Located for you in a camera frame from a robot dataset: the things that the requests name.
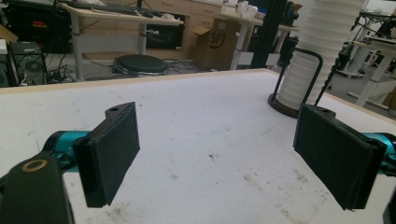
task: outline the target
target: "black metal rod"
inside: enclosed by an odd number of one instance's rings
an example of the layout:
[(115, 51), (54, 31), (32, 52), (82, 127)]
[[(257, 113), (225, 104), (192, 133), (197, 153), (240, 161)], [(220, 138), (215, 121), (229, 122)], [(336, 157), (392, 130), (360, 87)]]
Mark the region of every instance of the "black metal rod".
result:
[(324, 82), (324, 86), (323, 86), (323, 88), (320, 91), (320, 94), (318, 96), (317, 101), (315, 102), (315, 105), (318, 105), (323, 93), (326, 91), (327, 87), (329, 86), (330, 82), (332, 81), (332, 76), (334, 76), (335, 71), (338, 69), (339, 66), (340, 66), (340, 59), (337, 58), (335, 60), (335, 65), (332, 67), (332, 71), (329, 74), (329, 77)]
[(277, 27), (283, 19), (287, 0), (270, 0), (267, 14), (259, 29), (259, 41), (255, 46), (250, 68), (265, 68), (269, 54), (272, 52), (273, 43), (277, 34)]
[(309, 94), (312, 91), (312, 88), (314, 88), (315, 82), (317, 81), (317, 78), (318, 78), (319, 73), (320, 73), (320, 69), (321, 69), (321, 67), (323, 65), (323, 59), (320, 56), (320, 54), (315, 53), (315, 52), (310, 51), (310, 50), (307, 50), (307, 49), (299, 49), (298, 51), (306, 53), (306, 54), (309, 54), (309, 55), (312, 55), (312, 56), (315, 56), (319, 60), (319, 65), (317, 67), (317, 71), (315, 72), (314, 76), (312, 77), (311, 83), (309, 84), (308, 90), (306, 90), (305, 97), (304, 97), (303, 102), (302, 102), (302, 104), (305, 104), (305, 102), (308, 100)]
[(312, 77), (311, 83), (309, 84), (308, 89), (306, 90), (306, 93), (305, 93), (304, 99), (303, 99), (303, 101), (302, 101), (302, 104), (305, 104), (306, 100), (308, 99), (309, 94), (310, 94), (311, 91), (312, 91), (312, 88), (314, 87), (315, 82), (317, 81), (318, 75), (319, 75), (319, 73), (320, 73), (320, 69), (321, 69), (321, 67), (322, 67), (322, 65), (323, 65), (323, 59), (322, 59), (322, 57), (320, 56), (320, 54), (315, 53), (315, 52), (313, 52), (313, 51), (311, 51), (311, 50), (308, 50), (308, 49), (298, 49), (298, 48), (290, 49), (289, 52), (288, 52), (288, 55), (287, 55), (286, 63), (283, 65), (282, 71), (281, 71), (280, 74), (279, 74), (279, 79), (277, 80), (276, 87), (275, 87), (275, 90), (274, 90), (274, 94), (272, 95), (272, 99), (271, 99), (272, 101), (274, 101), (275, 98), (276, 98), (277, 90), (279, 89), (280, 82), (281, 82), (281, 80), (282, 80), (282, 78), (283, 78), (283, 75), (284, 75), (284, 73), (285, 73), (286, 68), (287, 68), (287, 67), (289, 66), (289, 64), (290, 64), (290, 59), (291, 59), (292, 53), (293, 53), (294, 51), (300, 51), (301, 53), (308, 54), (308, 55), (311, 55), (311, 56), (314, 56), (314, 57), (318, 58), (318, 67), (317, 67), (317, 70), (315, 71), (315, 74), (314, 74), (314, 76)]

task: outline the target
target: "orange ring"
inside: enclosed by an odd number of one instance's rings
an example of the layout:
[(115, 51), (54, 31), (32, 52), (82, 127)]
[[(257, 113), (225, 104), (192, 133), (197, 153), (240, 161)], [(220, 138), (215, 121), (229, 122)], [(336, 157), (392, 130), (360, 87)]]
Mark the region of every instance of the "orange ring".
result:
[[(38, 164), (37, 166), (35, 166), (35, 167), (33, 167), (33, 168), (29, 168), (29, 165), (32, 165), (32, 164), (35, 163), (35, 162), (40, 162), (40, 164)], [(22, 169), (24, 172), (30, 173), (30, 172), (34, 172), (34, 171), (37, 171), (37, 170), (43, 168), (44, 166), (47, 165), (47, 163), (48, 163), (47, 160), (34, 160), (34, 161), (29, 161), (29, 162), (25, 163), (25, 164), (22, 166), (21, 169)]]

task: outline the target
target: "black round base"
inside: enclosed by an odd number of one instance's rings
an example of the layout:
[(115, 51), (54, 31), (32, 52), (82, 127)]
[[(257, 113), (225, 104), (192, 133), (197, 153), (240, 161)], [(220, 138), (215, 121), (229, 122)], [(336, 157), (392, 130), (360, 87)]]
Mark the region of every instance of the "black round base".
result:
[(141, 54), (121, 56), (113, 64), (113, 72), (137, 76), (164, 76), (168, 69), (168, 64), (163, 60)]
[(291, 118), (297, 119), (298, 118), (298, 110), (291, 109), (285, 105), (282, 105), (276, 98), (275, 100), (272, 99), (273, 94), (268, 97), (268, 104), (277, 112), (289, 116)]

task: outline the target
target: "black electronic equipment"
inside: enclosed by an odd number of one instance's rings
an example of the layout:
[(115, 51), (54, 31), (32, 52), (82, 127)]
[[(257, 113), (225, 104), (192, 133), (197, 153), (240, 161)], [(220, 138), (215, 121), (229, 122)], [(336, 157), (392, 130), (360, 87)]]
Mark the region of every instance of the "black electronic equipment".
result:
[(47, 84), (47, 67), (36, 42), (10, 42), (20, 86)]
[[(343, 209), (365, 207), (378, 173), (396, 176), (396, 136), (359, 133), (323, 107), (301, 104), (293, 146)], [(396, 223), (395, 204), (384, 223)]]
[(17, 86), (17, 80), (14, 77), (10, 59), (7, 54), (0, 54), (0, 88), (15, 86)]
[(280, 49), (280, 58), (279, 60), (283, 63), (286, 62), (288, 59), (288, 53), (290, 49), (293, 49), (297, 46), (298, 44), (298, 36), (295, 37), (290, 37), (290, 34), (288, 34), (283, 41), (282, 48)]
[(76, 168), (87, 206), (111, 205), (139, 149), (134, 103), (109, 108), (91, 132), (52, 134), (0, 178), (0, 223), (74, 223), (62, 174)]
[(35, 41), (46, 53), (66, 53), (70, 50), (71, 17), (51, 1), (44, 4), (28, 0), (7, 0), (3, 7), (4, 25), (19, 41)]
[[(145, 14), (147, 17), (160, 16), (154, 12)], [(185, 21), (183, 15), (172, 14), (176, 20)], [(181, 49), (185, 26), (168, 26), (158, 24), (148, 24), (147, 49)]]
[(286, 26), (292, 26), (294, 21), (297, 20), (299, 17), (299, 14), (294, 11), (294, 3), (293, 2), (288, 2), (286, 4), (286, 8), (283, 14), (283, 20), (280, 24), (286, 25)]

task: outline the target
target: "desk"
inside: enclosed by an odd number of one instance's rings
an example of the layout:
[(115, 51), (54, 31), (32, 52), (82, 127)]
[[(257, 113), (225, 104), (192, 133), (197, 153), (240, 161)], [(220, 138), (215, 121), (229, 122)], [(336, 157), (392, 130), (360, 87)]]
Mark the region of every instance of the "desk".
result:
[[(78, 224), (382, 223), (396, 179), (379, 175), (366, 209), (343, 211), (294, 151), (297, 120), (267, 104), (276, 81), (256, 69), (0, 89), (0, 176), (52, 133), (136, 102), (141, 149), (113, 204), (87, 208), (78, 174), (64, 175)], [(396, 134), (359, 106), (319, 104), (359, 132)]]
[[(364, 44), (361, 42), (353, 42), (354, 46), (360, 48), (374, 49), (381, 51), (381, 54), (384, 55), (380, 65), (376, 68), (373, 76), (370, 78), (364, 89), (361, 91), (360, 95), (357, 95), (353, 92), (349, 92), (349, 95), (358, 97), (356, 101), (356, 105), (363, 106), (366, 102), (370, 102), (374, 105), (380, 106), (384, 109), (388, 109), (387, 106), (382, 105), (381, 103), (384, 101), (386, 94), (391, 92), (396, 86), (395, 79), (382, 80), (382, 77), (385, 74), (387, 67), (392, 61), (393, 57), (396, 55), (396, 46), (394, 41), (385, 43), (383, 39), (372, 38), (372, 42), (370, 45)], [(369, 97), (376, 97), (376, 100), (371, 101)]]
[[(97, 13), (86, 9), (73, 8), (62, 4), (71, 16), (73, 29), (73, 52), (76, 63), (76, 76), (78, 81), (84, 80), (82, 71), (82, 53), (84, 52), (106, 52), (106, 51), (128, 51), (138, 49), (140, 54), (146, 54), (146, 24), (180, 25), (183, 21), (169, 21), (164, 19), (151, 19), (143, 16), (129, 16)], [(90, 18), (97, 20), (130, 21), (139, 23), (139, 37), (120, 35), (84, 35), (80, 31), (79, 18)]]
[(238, 41), (236, 42), (235, 51), (233, 52), (233, 60), (231, 61), (230, 66), (230, 70), (235, 70), (241, 56), (242, 47), (244, 45), (245, 39), (250, 39), (250, 36), (248, 36), (248, 29), (252, 30), (253, 26), (255, 25), (262, 26), (262, 21), (257, 19), (244, 19), (236, 13), (229, 14), (220, 12), (219, 16), (226, 18), (230, 21), (237, 21), (239, 22), (239, 24), (241, 24), (241, 30), (239, 31)]
[(280, 32), (280, 35), (279, 35), (279, 39), (277, 40), (275, 53), (280, 53), (280, 50), (282, 49), (282, 45), (283, 45), (283, 42), (285, 41), (286, 35), (290, 34), (291, 31), (298, 32), (298, 31), (300, 31), (300, 28), (297, 26), (279, 25), (277, 27), (277, 30)]

